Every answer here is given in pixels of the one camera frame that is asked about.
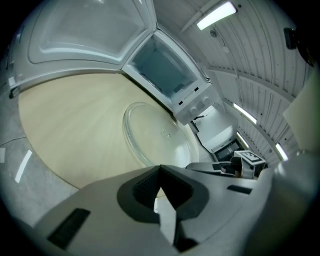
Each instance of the fluorescent light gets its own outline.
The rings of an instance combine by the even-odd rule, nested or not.
[[[239,132],[236,132],[236,134],[239,136],[239,138],[242,140],[242,142],[245,144],[245,146],[246,146],[247,148],[249,148],[248,143],[245,141],[244,138],[241,137],[240,133],[239,133]]]
[[[237,12],[237,9],[230,2],[226,2],[221,5],[219,8],[213,10],[207,16],[205,16],[198,24],[200,30],[205,29],[211,24]]]
[[[282,146],[278,143],[277,145],[275,145],[275,147],[279,151],[280,155],[282,156],[282,159],[284,161],[287,161],[288,156],[287,156],[286,152],[284,151],[284,149],[282,148]]]
[[[247,118],[249,118],[255,125],[257,124],[257,119],[255,119],[252,115],[250,115],[243,108],[239,107],[237,104],[233,103],[233,106],[239,110],[242,114],[244,114]]]

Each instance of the table surface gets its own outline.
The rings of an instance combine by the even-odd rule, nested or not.
[[[165,111],[121,74],[84,74],[51,80],[22,92],[19,114],[34,152],[56,175],[80,189],[145,167],[133,154],[123,131],[124,113],[135,102]],[[179,126],[193,158],[199,160],[191,128]],[[162,159],[157,164],[171,163]]]

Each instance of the microwave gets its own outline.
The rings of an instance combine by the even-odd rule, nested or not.
[[[25,19],[8,51],[8,84],[126,73],[186,125],[214,103],[207,75],[158,27],[152,0],[47,0]]]

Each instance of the ceiling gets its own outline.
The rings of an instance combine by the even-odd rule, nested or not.
[[[218,0],[153,0],[157,21],[204,65],[216,81],[225,110],[238,119],[238,130],[269,166],[279,162],[280,143],[290,157],[299,150],[283,117],[308,79],[311,67],[297,50],[288,50],[284,28],[296,26],[273,2],[232,0],[238,12],[199,30],[197,22]],[[237,103],[257,119],[248,121]]]

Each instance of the white wall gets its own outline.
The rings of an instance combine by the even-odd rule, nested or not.
[[[212,108],[204,118],[194,122],[199,130],[199,140],[210,152],[233,137],[238,126],[237,119],[229,113],[224,113],[219,107]]]

